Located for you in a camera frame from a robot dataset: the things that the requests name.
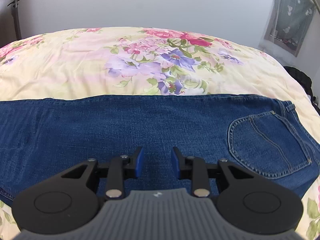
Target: gray curtain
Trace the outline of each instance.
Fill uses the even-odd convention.
[[[272,30],[275,39],[296,51],[302,44],[315,12],[310,0],[275,0],[277,9]]]

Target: window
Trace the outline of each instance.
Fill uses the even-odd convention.
[[[297,56],[315,8],[310,0],[275,0],[265,39]]]

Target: denim fabric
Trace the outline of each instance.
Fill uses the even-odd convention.
[[[216,163],[227,158],[294,190],[300,197],[319,175],[319,144],[290,101],[257,95],[97,96],[79,100],[0,102],[0,198],[87,158],[110,161],[143,146],[140,179],[127,189],[189,187],[173,174],[179,147]],[[99,193],[103,193],[101,183]],[[213,193],[217,194],[212,180]]]

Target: metal pin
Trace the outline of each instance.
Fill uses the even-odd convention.
[[[106,192],[106,195],[109,198],[116,198],[116,197],[120,197],[122,195],[122,192],[119,189],[109,189]]]
[[[196,189],[193,194],[197,197],[207,197],[210,195],[210,191],[205,188]]]

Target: bed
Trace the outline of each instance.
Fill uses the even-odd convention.
[[[170,77],[164,80],[166,72]],[[257,94],[290,100],[320,143],[320,116],[303,88],[271,56],[231,41],[166,29],[110,27],[46,33],[0,49],[0,101],[106,94]],[[319,200],[318,178],[302,199],[297,227],[308,240],[320,232]],[[0,202],[0,238],[18,233],[11,208]]]

